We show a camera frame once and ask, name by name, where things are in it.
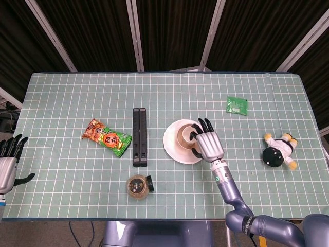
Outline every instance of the green grid mat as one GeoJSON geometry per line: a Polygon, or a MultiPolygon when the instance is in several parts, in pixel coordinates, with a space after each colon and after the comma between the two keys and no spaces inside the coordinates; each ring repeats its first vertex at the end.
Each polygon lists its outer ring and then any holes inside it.
{"type": "Polygon", "coordinates": [[[15,135],[30,139],[17,177],[36,173],[7,194],[4,218],[222,219],[232,210],[210,164],[183,165],[165,152],[174,121],[207,117],[245,202],[255,215],[303,218],[329,214],[329,172],[304,87],[291,74],[33,74],[15,135]],[[248,100],[248,116],[226,113],[227,96],[248,100]],[[134,168],[81,135],[92,118],[131,134],[133,108],[147,109],[148,166],[134,168]],[[263,136],[289,132],[299,167],[264,166],[263,136]],[[151,175],[155,192],[126,193],[135,174],[151,175]]]}

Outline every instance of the white plush toy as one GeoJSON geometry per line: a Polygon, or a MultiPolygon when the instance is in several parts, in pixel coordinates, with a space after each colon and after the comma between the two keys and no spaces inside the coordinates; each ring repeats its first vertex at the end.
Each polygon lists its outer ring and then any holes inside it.
{"type": "Polygon", "coordinates": [[[271,133],[264,136],[268,148],[263,151],[263,161],[271,167],[278,167],[284,162],[291,170],[297,168],[297,162],[290,158],[298,141],[290,134],[284,133],[280,139],[273,139],[271,133]]]}

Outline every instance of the grid mat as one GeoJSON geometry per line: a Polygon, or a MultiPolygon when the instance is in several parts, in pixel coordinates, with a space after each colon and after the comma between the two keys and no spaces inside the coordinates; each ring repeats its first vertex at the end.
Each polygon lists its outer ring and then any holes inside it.
{"type": "Polygon", "coordinates": [[[223,219],[232,210],[210,164],[183,165],[162,137],[179,119],[207,117],[226,151],[241,194],[255,215],[329,214],[329,172],[301,79],[292,74],[33,74],[15,135],[30,139],[17,177],[36,173],[7,194],[4,218],[223,219]],[[227,96],[248,100],[248,116],[226,113],[227,96]],[[92,118],[131,134],[133,108],[147,109],[148,166],[134,168],[81,135],[92,118]],[[290,133],[299,165],[265,166],[263,136],[290,133]],[[126,181],[151,175],[155,192],[129,198],[126,181]]]}

